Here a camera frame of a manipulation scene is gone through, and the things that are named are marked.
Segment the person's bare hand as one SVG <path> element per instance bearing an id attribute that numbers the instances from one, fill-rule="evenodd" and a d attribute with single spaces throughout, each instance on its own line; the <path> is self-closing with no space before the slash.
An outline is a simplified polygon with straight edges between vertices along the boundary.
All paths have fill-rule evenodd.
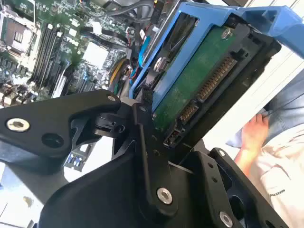
<path id="1" fill-rule="evenodd" d="M 268 136 L 268 118 L 262 114 L 256 114 L 242 129 L 242 149 L 258 152 Z"/>

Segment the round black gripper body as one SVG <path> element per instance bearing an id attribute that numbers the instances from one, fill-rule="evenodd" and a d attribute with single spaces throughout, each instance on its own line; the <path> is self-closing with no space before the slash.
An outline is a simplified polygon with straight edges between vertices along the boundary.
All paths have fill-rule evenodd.
<path id="1" fill-rule="evenodd" d="M 187 169 L 160 150 L 128 152 L 59 189 L 41 228 L 202 228 L 212 220 L 203 181 L 214 161 L 195 152 Z"/>

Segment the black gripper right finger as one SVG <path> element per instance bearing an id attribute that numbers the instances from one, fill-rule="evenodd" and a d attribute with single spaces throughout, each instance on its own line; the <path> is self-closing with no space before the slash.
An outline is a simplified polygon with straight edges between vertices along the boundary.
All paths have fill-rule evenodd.
<path id="1" fill-rule="evenodd" d="M 261 193 L 220 148 L 193 151 L 196 168 L 214 228 L 286 228 Z"/>

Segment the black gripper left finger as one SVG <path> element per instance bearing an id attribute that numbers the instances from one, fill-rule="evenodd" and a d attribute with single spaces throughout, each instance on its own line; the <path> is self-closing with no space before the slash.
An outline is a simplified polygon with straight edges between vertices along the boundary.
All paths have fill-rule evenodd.
<path id="1" fill-rule="evenodd" d="M 100 136 L 114 138 L 111 161 L 136 150 L 160 150 L 165 154 L 156 139 L 151 105 L 123 103 L 107 90 L 0 111 L 1 160 L 39 174 L 57 172 L 73 149 Z"/>

